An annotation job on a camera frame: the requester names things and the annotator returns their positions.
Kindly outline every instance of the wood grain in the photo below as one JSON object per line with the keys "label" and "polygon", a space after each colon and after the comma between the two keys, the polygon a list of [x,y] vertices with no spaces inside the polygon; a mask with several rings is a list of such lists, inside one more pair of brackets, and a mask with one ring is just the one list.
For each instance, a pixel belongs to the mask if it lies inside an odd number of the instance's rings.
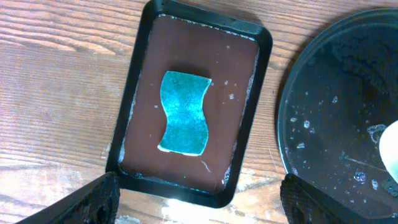
{"label": "wood grain", "polygon": [[[104,172],[146,2],[1,1],[0,223],[38,212]],[[285,172],[275,140],[275,110],[289,69],[331,23],[398,3],[183,2],[261,23],[274,39],[237,193],[230,205],[214,210],[122,190],[119,221],[285,223],[279,200]]]}

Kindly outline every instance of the turquoise sponge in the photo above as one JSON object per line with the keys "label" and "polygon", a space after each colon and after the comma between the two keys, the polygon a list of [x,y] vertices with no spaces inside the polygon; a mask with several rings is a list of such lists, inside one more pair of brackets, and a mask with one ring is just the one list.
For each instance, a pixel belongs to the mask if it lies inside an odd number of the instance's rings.
{"label": "turquoise sponge", "polygon": [[211,79],[181,72],[166,72],[160,98],[167,117],[161,151],[200,156],[209,139],[203,99]]}

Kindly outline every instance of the white object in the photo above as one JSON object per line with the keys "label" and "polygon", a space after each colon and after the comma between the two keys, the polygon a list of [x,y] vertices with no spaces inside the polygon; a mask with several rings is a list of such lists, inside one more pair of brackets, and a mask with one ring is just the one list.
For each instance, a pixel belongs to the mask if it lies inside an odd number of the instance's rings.
{"label": "white object", "polygon": [[388,173],[398,182],[398,121],[384,130],[380,137],[379,151]]}

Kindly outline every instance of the wooden surface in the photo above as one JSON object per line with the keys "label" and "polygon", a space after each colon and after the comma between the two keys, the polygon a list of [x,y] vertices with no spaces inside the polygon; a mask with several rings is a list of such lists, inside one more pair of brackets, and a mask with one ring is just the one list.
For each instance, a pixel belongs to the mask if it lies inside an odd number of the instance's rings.
{"label": "wooden surface", "polygon": [[[285,223],[275,103],[323,29],[396,0],[193,0],[266,26],[274,39],[237,193],[214,210],[121,191],[117,223]],[[0,223],[15,223],[104,173],[146,1],[0,1]]]}

